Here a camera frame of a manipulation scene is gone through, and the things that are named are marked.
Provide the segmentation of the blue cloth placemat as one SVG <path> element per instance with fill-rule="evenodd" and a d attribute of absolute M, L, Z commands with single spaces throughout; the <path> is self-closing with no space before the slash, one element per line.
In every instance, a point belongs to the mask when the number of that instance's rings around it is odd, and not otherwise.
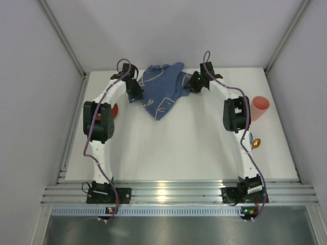
<path fill-rule="evenodd" d="M 155 119 L 161 120 L 182 96 L 188 96 L 191 74 L 184 72 L 184 64 L 151 65 L 138 84 L 143 90 L 142 107 Z"/>

